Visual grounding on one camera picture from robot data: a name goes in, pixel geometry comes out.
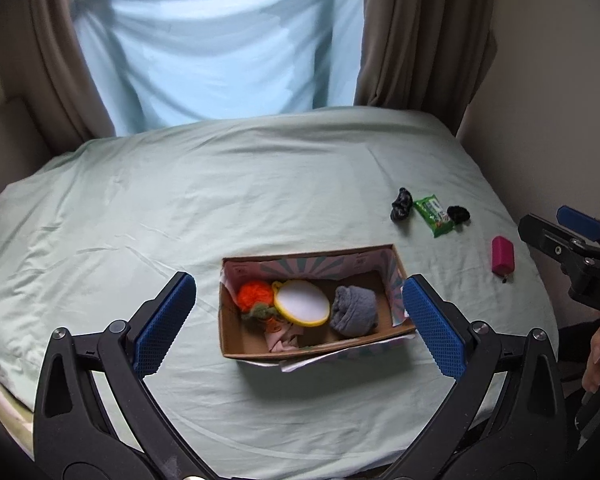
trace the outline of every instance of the bed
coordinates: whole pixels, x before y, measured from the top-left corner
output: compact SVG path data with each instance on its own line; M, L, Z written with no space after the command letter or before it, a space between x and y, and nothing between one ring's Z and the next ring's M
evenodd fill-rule
M465 206L470 224L439 238L415 212L394 224L389 212L401 186ZM495 235L515 246L516 270L505 284L490 272ZM557 351L555 318L528 249L449 131L420 112L323 108L91 140L7 186L0 383L31 409L54 328L99 332L184 270L196 279L196 306L146 384L218 474L336 478L387 464L453 383L419 337L283 373L223 358L217 319L223 257L386 243L469 320L502 333L540 326ZM133 445L106 381L96 382L118 434ZM501 384L493 381L481 416Z

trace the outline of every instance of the cardboard box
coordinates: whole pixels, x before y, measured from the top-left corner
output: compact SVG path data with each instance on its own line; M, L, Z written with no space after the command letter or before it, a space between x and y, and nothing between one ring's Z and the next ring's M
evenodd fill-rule
M231 359L282 362L355 348L414 332L402 304L400 288L407 276L393 245L343 251L225 258L220 279L218 314L222 355ZM298 336L300 349L269 352L261 327L243 323L235 305L240 286L249 280L285 281L293 278L315 283L333 303L339 285L357 285L376 293L379 322L369 335L344 338L329 323L305 328Z

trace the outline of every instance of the blue gripper pad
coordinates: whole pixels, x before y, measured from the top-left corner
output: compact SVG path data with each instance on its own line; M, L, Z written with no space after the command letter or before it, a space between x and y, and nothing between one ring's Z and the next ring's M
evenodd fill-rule
M581 234L592 242L600 242L599 220L565 205L558 208L555 217L561 226Z
M158 371L194 303L196 282L185 274L136 338L134 370L139 378Z
M413 277L402 286L402 302L442 374L457 381L466 369L466 358L456 331Z

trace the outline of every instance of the black hair scrunchie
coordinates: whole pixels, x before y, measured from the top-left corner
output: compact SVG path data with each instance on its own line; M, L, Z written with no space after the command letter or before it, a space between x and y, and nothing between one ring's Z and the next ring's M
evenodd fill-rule
M404 220L409 216L411 207L413 206L413 197L411 196L411 193L409 193L406 188L401 187L398 191L398 198L394 200L391 206L391 220L394 222Z
M471 218L469 212L460 205L450 205L446 208L446 214L449 215L449 218L451 218L456 225L466 222Z

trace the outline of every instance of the light blue sheet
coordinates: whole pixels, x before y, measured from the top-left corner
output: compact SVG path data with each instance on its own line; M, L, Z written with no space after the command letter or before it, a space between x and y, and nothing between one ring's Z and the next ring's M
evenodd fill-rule
M119 136L353 103L363 0L78 0L73 11Z

